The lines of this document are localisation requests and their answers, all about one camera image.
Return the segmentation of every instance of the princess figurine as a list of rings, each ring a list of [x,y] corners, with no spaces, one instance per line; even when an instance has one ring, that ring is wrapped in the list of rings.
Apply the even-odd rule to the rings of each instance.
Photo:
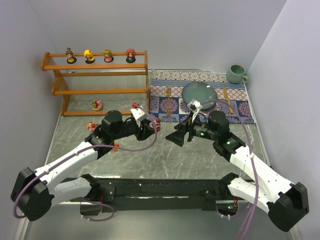
[[[77,61],[77,59],[74,57],[74,53],[71,51],[71,48],[70,47],[68,47],[67,49],[66,49],[66,51],[65,51],[65,55],[67,56],[67,60],[66,60],[66,62],[68,63],[68,64],[74,64],[76,61]]]
[[[136,51],[133,48],[129,48],[125,52],[126,54],[126,62],[128,64],[133,64],[136,61]]]
[[[89,49],[85,50],[83,55],[85,56],[85,62],[87,64],[93,64],[95,62],[95,60],[96,60],[95,57],[94,57],[93,52],[90,51]]]
[[[104,61],[106,63],[111,63],[114,60],[114,55],[110,51],[110,49],[105,49],[103,52]]]

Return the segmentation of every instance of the fork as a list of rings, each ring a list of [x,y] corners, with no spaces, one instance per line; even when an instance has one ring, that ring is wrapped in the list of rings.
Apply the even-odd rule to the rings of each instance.
[[[171,88],[169,86],[166,87],[166,96],[168,97],[168,110],[166,111],[166,114],[170,116],[172,112],[171,112],[171,105],[170,105]]]

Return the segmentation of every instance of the placemat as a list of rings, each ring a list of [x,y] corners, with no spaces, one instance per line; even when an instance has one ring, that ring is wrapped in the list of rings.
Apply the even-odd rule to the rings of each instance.
[[[175,70],[153,70],[150,75],[150,113],[154,118],[162,122],[178,123],[186,119],[190,113],[187,104],[182,99],[182,90],[190,82],[205,82],[212,86],[219,100],[224,100],[224,86],[230,103],[235,110],[231,114],[227,105],[217,102],[211,109],[202,111],[207,117],[213,110],[223,111],[231,124],[240,124],[240,118],[245,124],[253,124],[248,96],[243,84],[231,84],[227,81],[225,73],[200,72],[200,71],[175,71]],[[172,114],[167,115],[168,97],[166,96],[167,86],[170,86],[170,106]]]

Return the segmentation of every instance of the figurine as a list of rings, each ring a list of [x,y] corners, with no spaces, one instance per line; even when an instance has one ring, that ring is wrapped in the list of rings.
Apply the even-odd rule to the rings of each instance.
[[[100,111],[102,109],[101,100],[94,100],[94,102],[92,103],[92,109],[95,111]]]
[[[126,62],[128,64],[133,64],[136,61],[136,51],[132,48],[129,48],[125,52],[126,54]]]
[[[110,49],[105,49],[103,52],[104,61],[106,63],[111,63],[114,60],[114,55],[110,51]]]
[[[119,143],[117,143],[117,142],[114,142],[114,145],[115,145],[116,147],[120,147]],[[117,148],[112,148],[112,150],[115,151],[115,152],[118,151]]]
[[[95,122],[95,121],[91,121],[89,122],[86,127],[91,131],[91,132],[94,132],[95,129],[98,127],[98,123]]]
[[[93,52],[90,51],[89,49],[85,50],[83,55],[85,56],[85,62],[87,64],[93,64],[95,62],[95,60],[96,60],[95,57],[94,57]]]
[[[74,64],[77,59],[74,57],[74,53],[71,51],[71,48],[68,47],[65,51],[65,55],[68,57],[68,59],[66,60],[66,62],[68,64]]]

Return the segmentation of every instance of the wooden rack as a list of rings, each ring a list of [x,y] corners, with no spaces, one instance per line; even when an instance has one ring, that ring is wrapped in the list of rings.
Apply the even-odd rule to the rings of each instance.
[[[125,52],[113,52],[113,57],[125,56]],[[102,52],[93,53],[95,57],[103,56]],[[70,96],[78,94],[146,94],[147,110],[149,111],[149,78],[148,78],[148,56],[147,51],[137,52],[137,56],[144,56],[144,63],[122,63],[122,64],[65,64],[57,65],[53,58],[66,58],[65,53],[49,53],[46,52],[41,62],[43,71],[53,70],[54,83],[52,87],[53,95],[62,95],[63,104],[61,108],[62,116],[90,116],[105,115],[108,111],[67,111]],[[83,53],[74,53],[74,57],[83,57]],[[61,73],[61,70],[94,70],[94,69],[138,69],[141,71],[110,71],[110,72],[71,72]],[[133,89],[94,89],[94,90],[70,90],[64,77],[92,77],[92,76],[132,76],[145,75],[145,88]],[[120,110],[124,115],[131,114],[130,110]]]

